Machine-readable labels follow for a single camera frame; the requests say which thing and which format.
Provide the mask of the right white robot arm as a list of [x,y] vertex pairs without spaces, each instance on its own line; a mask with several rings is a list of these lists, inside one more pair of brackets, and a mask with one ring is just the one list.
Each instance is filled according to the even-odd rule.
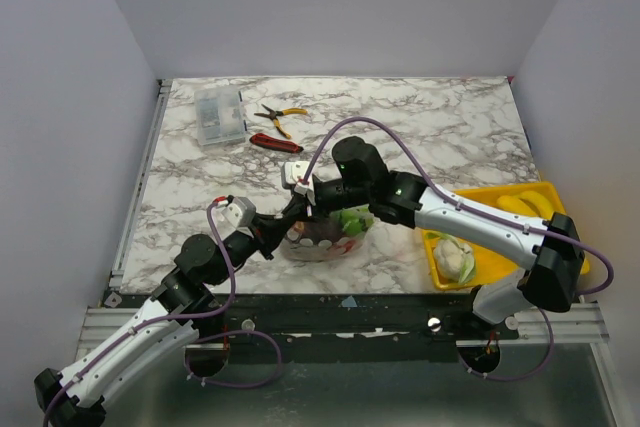
[[308,215],[365,205],[380,221],[448,234],[516,264],[514,273],[476,289],[472,307],[459,317],[467,336],[483,338],[530,307],[570,310],[584,251],[568,216],[519,216],[466,199],[418,175],[388,169],[377,149],[359,137],[339,141],[333,155],[340,176],[332,181],[313,179],[305,161],[281,168],[283,187],[306,202]]

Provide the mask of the dark maroon toy beet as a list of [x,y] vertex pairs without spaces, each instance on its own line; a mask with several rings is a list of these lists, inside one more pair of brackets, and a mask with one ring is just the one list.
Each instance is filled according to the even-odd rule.
[[343,237],[340,223],[332,220],[299,222],[296,224],[296,229],[300,233],[300,241],[305,241],[309,245],[319,245],[321,242],[332,244]]

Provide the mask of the clear zip top bag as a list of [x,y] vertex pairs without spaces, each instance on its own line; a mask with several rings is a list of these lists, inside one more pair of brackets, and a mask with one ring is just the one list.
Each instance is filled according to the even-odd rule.
[[279,246],[290,260],[324,262],[359,250],[375,217],[366,206],[331,212],[316,221],[296,222]]

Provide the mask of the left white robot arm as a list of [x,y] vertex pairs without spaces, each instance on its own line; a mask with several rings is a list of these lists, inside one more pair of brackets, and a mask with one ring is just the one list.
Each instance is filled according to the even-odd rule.
[[224,315],[236,294],[218,303],[210,286],[234,284],[236,270],[254,253],[271,258],[294,222],[248,214],[227,237],[216,229],[189,237],[174,269],[124,325],[72,365],[36,376],[44,425],[100,426],[107,403],[168,354],[191,343],[225,341]]

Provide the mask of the green toy watermelon ball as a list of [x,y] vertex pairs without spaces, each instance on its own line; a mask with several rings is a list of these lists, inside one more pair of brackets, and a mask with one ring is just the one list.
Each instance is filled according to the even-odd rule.
[[368,232],[375,218],[367,209],[354,208],[340,211],[338,221],[346,236],[357,237]]

